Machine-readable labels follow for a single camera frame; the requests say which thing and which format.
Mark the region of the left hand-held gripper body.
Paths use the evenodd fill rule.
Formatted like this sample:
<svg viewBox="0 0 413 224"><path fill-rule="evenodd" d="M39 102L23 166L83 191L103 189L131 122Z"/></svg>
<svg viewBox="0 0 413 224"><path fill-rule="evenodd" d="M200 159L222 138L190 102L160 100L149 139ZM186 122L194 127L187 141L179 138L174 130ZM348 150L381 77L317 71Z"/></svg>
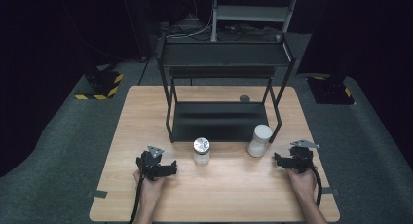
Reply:
<svg viewBox="0 0 413 224"><path fill-rule="evenodd" d="M157 177L162 177L162 166L160 165L160 161L163 153L163 149L149 145L135 160L140 173L152 181Z"/></svg>

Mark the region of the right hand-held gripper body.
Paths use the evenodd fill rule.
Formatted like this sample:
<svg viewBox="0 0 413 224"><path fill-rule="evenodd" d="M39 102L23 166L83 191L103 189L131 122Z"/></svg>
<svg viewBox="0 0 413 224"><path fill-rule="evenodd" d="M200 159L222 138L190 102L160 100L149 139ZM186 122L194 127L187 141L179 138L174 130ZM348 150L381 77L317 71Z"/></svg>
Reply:
<svg viewBox="0 0 413 224"><path fill-rule="evenodd" d="M314 142L305 139L291 142L292 147L289 149L292 160L295 163L294 169L299 173L305 172L308 168L314 168L313 152L311 148L320 149L320 146Z"/></svg>

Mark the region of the white waisted jar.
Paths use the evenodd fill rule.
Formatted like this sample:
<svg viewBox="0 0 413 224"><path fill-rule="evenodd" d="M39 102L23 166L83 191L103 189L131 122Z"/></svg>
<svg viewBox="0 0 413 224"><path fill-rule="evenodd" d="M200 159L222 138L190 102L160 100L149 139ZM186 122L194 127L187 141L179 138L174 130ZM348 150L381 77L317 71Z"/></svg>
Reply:
<svg viewBox="0 0 413 224"><path fill-rule="evenodd" d="M257 125L253 131L253 137L247 147L247 152L254 158L263 157L267 149L267 143L273 132L267 125Z"/></svg>

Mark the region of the glass jar with metal lid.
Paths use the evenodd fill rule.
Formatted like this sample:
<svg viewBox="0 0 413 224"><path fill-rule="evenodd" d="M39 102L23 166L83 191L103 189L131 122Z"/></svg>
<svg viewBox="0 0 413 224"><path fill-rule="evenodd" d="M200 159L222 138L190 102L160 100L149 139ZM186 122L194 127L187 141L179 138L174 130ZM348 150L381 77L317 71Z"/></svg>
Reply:
<svg viewBox="0 0 413 224"><path fill-rule="evenodd" d="M198 166L205 166L209 162L210 143L204 137L197 138L193 143L194 162Z"/></svg>

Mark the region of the black metal two-tier shelf rack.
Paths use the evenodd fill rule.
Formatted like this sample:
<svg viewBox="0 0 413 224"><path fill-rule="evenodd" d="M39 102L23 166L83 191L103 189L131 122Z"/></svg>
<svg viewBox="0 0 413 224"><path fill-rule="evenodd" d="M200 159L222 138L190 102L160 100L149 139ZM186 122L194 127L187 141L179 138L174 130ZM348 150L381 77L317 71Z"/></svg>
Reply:
<svg viewBox="0 0 413 224"><path fill-rule="evenodd" d="M169 42L162 37L155 58L162 77L171 142L204 137L212 142L249 142L254 128L268 124L265 103L272 99L276 126L281 126L279 104L295 58L284 38L278 42ZM176 79L264 79L263 97L248 103L237 100L180 100Z"/></svg>

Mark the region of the person's left hand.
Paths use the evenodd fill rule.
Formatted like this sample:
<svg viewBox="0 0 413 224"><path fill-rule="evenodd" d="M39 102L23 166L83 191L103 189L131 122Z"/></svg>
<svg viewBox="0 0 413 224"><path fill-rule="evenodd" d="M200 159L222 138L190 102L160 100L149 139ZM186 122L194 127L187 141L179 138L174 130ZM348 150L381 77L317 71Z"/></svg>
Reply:
<svg viewBox="0 0 413 224"><path fill-rule="evenodd" d="M154 181L144 178L141 185L141 202L144 205L156 204L160 199L165 177L156 178Z"/></svg>

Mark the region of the person's right hand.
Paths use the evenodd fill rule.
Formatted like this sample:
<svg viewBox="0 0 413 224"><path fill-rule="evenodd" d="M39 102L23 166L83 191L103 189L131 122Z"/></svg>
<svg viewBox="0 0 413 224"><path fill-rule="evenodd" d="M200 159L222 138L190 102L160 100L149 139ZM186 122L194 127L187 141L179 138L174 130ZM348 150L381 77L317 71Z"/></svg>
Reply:
<svg viewBox="0 0 413 224"><path fill-rule="evenodd" d="M308 169L303 173L298 173L291 168L287 168L286 173L290 179L292 189L299 201L314 201L314 193L317 185L315 175Z"/></svg>

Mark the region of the black yellow striped stand base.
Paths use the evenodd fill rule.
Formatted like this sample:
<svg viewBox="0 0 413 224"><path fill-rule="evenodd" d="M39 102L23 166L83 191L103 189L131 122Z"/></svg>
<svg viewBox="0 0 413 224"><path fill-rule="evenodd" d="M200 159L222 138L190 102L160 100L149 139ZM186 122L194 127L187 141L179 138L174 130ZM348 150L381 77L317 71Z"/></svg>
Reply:
<svg viewBox="0 0 413 224"><path fill-rule="evenodd" d="M333 83L325 77L308 77L307 83L317 104L353 105L352 94L342 81Z"/></svg>
<svg viewBox="0 0 413 224"><path fill-rule="evenodd" d="M78 100L105 100L117 92L123 75L117 71L99 70L97 67L87 71L74 89L74 98Z"/></svg>

